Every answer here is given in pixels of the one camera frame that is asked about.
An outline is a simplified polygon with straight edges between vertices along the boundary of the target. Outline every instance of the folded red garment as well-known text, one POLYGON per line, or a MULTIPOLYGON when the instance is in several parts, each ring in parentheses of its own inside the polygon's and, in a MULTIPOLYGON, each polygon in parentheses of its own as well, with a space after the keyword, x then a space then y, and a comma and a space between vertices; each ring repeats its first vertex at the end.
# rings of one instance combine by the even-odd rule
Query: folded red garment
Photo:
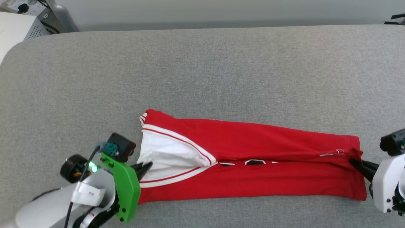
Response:
POLYGON ((139 203, 268 195, 329 195, 366 200, 359 138, 205 119, 149 109, 140 117, 139 203))

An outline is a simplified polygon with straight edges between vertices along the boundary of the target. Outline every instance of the power strip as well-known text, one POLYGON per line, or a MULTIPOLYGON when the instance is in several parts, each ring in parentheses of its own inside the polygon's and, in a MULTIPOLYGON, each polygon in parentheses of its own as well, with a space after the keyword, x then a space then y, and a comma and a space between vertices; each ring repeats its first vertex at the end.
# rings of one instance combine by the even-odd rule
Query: power strip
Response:
POLYGON ((25 15, 31 15, 38 17, 39 20, 48 17, 51 12, 50 9, 39 3, 37 0, 0 0, 0 7, 8 10, 12 13, 17 13, 19 11, 18 7, 22 4, 27 4, 29 9, 25 15))

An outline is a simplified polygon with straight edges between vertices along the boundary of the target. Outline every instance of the green led light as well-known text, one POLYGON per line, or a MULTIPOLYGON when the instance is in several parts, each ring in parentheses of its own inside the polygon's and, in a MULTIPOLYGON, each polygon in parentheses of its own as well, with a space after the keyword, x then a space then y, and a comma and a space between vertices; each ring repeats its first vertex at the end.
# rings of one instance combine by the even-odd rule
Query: green led light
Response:
POLYGON ((89 162, 89 168, 93 171, 93 172, 97 172, 98 171, 98 167, 94 162, 89 162))

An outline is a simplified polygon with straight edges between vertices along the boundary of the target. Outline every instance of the white wall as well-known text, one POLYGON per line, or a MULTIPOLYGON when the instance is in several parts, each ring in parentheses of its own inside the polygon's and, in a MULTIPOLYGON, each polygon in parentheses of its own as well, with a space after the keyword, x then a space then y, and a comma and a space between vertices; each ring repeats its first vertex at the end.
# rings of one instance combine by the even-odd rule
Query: white wall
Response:
POLYGON ((382 24, 405 13, 405 0, 55 1, 81 31, 382 24))

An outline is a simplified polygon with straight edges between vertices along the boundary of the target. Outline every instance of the gray fabric surface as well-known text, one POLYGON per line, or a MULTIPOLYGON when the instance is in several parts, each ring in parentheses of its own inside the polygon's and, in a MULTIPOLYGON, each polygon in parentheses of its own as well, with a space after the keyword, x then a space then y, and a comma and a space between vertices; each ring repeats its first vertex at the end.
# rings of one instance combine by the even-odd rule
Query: gray fabric surface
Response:
MULTIPOLYGON (((83 32, 21 43, 0 65, 0 218, 67 185, 64 160, 88 156, 112 132, 139 145, 147 108, 356 135, 363 158, 380 162, 388 155, 379 138, 405 127, 404 37, 405 26, 377 25, 83 32)), ((404 223, 370 196, 266 196, 147 203, 130 223, 104 227, 404 223)))

